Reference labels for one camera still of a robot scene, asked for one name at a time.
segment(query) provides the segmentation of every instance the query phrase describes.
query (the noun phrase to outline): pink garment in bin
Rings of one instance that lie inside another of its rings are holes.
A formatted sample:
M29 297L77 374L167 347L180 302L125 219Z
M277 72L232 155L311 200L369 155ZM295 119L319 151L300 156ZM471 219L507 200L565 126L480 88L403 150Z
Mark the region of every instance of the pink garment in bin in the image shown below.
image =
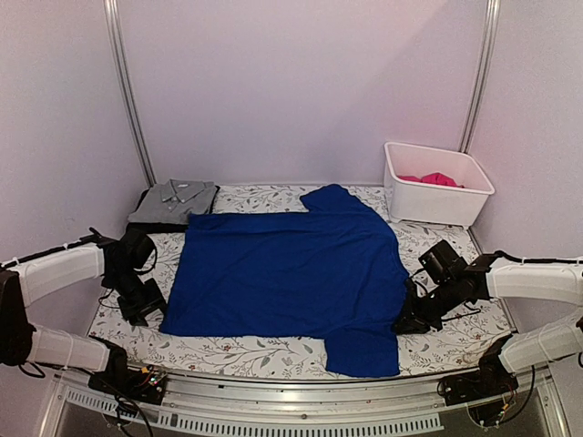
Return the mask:
M424 184L445 185L446 187L458 188L464 187L462 185L457 185L453 179L443 173L432 173L431 175L423 176L422 178L417 178L415 176L399 176L399 178L410 182L422 182Z

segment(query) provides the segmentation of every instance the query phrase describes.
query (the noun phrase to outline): gray shirt collar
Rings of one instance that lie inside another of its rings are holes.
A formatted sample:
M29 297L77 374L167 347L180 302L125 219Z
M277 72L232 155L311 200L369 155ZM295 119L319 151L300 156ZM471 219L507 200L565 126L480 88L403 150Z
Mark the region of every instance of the gray shirt collar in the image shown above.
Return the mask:
M170 179L160 188L160 198L162 202L172 200L185 203L197 196L206 186L205 182Z

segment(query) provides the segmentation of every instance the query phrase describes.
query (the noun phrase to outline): vent grille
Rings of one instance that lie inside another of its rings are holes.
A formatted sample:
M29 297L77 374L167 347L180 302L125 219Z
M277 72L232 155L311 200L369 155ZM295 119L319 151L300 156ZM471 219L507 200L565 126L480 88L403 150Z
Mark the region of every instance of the vent grille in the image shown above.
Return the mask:
M104 394L68 387L66 400L95 412L115 416L117 403ZM137 417L122 416L129 421L142 422ZM209 437L396 437L444 429L437 413L358 424L267 425L201 419L181 412L160 411L158 420L150 422L160 428Z

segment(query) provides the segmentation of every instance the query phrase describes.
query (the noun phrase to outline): gray polo shirt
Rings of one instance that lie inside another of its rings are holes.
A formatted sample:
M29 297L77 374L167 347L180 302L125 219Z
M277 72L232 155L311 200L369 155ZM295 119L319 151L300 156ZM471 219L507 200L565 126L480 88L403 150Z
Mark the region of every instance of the gray polo shirt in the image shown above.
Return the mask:
M152 187L128 221L188 225L190 214L210 212L216 193L213 182L170 179Z

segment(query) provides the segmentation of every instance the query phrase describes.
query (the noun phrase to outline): white wall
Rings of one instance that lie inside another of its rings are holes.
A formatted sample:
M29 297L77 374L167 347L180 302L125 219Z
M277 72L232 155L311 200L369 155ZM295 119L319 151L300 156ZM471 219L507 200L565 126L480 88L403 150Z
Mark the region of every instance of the white wall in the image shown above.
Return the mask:
M486 250L583 255L583 3L502 2L492 68L470 154L496 187L475 225ZM528 330L571 309L516 300ZM583 430L583 371L551 366L573 435Z
M119 236L145 188L101 2L0 1L0 259ZM35 303L29 318L84 335L98 281ZM0 367L0 435L31 436L47 380Z
M381 184L382 144L457 149L486 2L119 5L160 181Z

